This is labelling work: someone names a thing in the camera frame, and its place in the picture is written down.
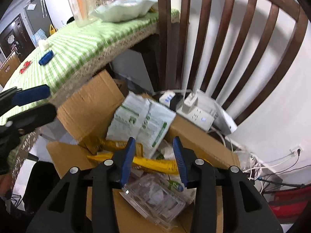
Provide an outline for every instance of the yellow snack bag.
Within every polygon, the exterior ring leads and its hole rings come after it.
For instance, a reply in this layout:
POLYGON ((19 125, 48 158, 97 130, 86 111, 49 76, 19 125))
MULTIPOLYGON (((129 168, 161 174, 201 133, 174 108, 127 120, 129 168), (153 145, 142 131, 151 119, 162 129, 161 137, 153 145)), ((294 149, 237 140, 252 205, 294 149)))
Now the yellow snack bag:
MULTIPOLYGON (((111 159, 112 152, 101 153, 96 156, 87 156, 88 159, 93 159, 99 162, 103 162, 107 159, 111 159)), ((160 172, 165 174, 179 174, 177 163, 175 160, 164 159, 148 159, 142 157, 134 157, 132 166, 137 170, 143 170, 145 172, 160 172)))
MULTIPOLYGON (((80 143, 81 146, 87 148, 92 154, 98 151, 115 152, 126 147, 127 141, 112 141, 95 136, 87 136, 80 143)), ((143 157, 143 145, 136 142, 136 156, 143 157)))

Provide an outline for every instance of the cardboard box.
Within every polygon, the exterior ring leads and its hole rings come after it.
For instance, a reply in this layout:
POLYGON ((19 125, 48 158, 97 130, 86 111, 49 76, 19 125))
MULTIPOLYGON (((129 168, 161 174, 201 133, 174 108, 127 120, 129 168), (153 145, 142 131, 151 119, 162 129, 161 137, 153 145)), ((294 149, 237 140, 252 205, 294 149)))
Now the cardboard box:
MULTIPOLYGON (((123 102, 124 96, 106 71, 94 77, 77 93, 73 94, 58 109, 58 118, 66 130, 81 141, 89 134, 105 137, 114 112, 123 102)), ((212 165, 227 169, 229 166, 239 166, 238 158, 221 143, 208 136, 204 131, 176 116, 165 137, 172 142, 179 136, 183 145, 195 151, 198 157, 207 159, 212 165)), ((79 145, 69 145, 53 142, 47 145, 55 168, 63 177, 73 166, 89 169, 97 165, 86 158, 91 155, 87 149, 79 145)), ((88 193, 87 216, 91 218, 91 190, 88 193)), ((118 225, 121 233, 161 233, 162 230, 143 218, 123 197, 119 190, 114 190, 114 203, 118 225)), ((223 212, 221 188, 217 188, 217 232, 223 232, 223 212)), ((172 232, 190 232, 193 206, 185 209, 177 218, 178 227, 172 232)))

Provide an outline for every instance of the table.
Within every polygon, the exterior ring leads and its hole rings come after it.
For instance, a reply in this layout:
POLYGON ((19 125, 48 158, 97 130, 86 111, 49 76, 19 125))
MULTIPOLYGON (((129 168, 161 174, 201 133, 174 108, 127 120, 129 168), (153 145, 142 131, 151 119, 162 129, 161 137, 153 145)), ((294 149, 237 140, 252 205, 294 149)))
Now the table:
MULTIPOLYGON (((51 89, 48 100, 15 107, 0 117, 4 125, 8 117, 28 110, 47 101, 59 107, 69 96, 86 83, 92 75, 112 61, 118 54, 134 46, 157 32, 158 13, 123 23, 103 23, 98 20, 90 25, 78 28, 72 22, 47 39, 54 52, 54 58, 46 65, 38 61, 47 53, 36 48, 19 66, 3 90, 13 87, 29 89, 47 84, 51 89), (19 74, 26 61, 32 64, 19 74)), ((179 11, 172 10, 172 23, 179 22, 179 11)), ((13 150, 8 158, 12 169, 14 185, 22 163, 35 143, 39 132, 35 131, 23 137, 20 146, 13 150)))

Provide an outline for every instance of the gray refrigerator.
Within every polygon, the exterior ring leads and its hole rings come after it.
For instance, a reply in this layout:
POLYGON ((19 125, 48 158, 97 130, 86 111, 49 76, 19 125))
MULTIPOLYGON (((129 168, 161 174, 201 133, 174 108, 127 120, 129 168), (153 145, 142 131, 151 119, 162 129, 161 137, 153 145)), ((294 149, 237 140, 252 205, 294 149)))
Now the gray refrigerator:
POLYGON ((50 36, 50 25, 53 25, 53 23, 47 8, 46 12, 43 9, 43 17, 41 0, 31 0, 30 3, 24 7, 24 13, 32 34, 35 34, 39 29, 42 29, 45 32, 46 37, 50 36))

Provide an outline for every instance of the clear plastic box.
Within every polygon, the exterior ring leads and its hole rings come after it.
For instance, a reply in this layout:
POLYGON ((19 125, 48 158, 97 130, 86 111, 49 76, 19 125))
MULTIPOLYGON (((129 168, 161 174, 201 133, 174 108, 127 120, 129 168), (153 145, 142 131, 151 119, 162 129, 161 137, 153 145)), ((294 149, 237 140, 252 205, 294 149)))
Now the clear plastic box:
POLYGON ((122 188, 121 195, 146 219, 170 231, 173 220, 186 206, 186 202, 164 187, 158 176, 147 174, 122 188))

